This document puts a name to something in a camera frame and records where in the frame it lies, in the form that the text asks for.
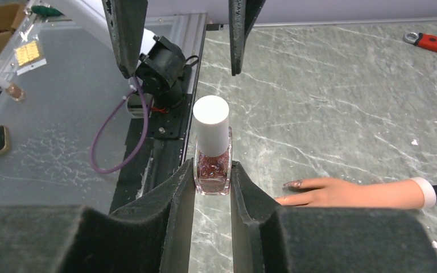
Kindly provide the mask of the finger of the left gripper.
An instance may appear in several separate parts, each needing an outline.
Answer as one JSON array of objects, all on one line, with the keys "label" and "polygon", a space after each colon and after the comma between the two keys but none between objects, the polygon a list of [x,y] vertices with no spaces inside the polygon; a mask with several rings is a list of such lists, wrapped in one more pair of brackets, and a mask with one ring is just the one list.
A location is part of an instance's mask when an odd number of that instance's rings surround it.
[{"label": "finger of the left gripper", "polygon": [[228,0],[232,76],[242,71],[245,44],[266,0]]},{"label": "finger of the left gripper", "polygon": [[148,1],[103,0],[102,4],[117,67],[124,78],[130,78],[141,54]]}]

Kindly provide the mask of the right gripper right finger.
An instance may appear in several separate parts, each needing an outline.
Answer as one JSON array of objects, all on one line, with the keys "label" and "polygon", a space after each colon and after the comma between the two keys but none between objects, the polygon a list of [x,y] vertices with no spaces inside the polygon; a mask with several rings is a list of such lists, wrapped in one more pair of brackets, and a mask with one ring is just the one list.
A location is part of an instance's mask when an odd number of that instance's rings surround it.
[{"label": "right gripper right finger", "polygon": [[394,209],[287,208],[233,162],[234,272],[437,272],[423,226]]}]

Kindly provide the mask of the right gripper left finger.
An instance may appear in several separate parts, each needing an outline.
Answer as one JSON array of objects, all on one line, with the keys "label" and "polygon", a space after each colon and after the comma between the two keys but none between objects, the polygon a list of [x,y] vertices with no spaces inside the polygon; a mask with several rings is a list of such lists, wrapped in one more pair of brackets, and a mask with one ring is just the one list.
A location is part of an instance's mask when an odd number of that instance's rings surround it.
[{"label": "right gripper left finger", "polygon": [[0,206],[0,272],[187,272],[193,161],[106,215],[83,205]]}]

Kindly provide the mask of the glitter nail polish bottle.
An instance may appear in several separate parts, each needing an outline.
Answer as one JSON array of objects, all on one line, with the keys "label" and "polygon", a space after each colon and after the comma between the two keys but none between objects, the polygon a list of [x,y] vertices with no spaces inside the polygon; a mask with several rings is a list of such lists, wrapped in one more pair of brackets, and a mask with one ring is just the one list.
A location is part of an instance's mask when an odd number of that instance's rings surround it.
[{"label": "glitter nail polish bottle", "polygon": [[194,181],[201,195],[227,195],[232,170],[232,129],[229,105],[221,97],[208,95],[193,105],[196,125]]}]

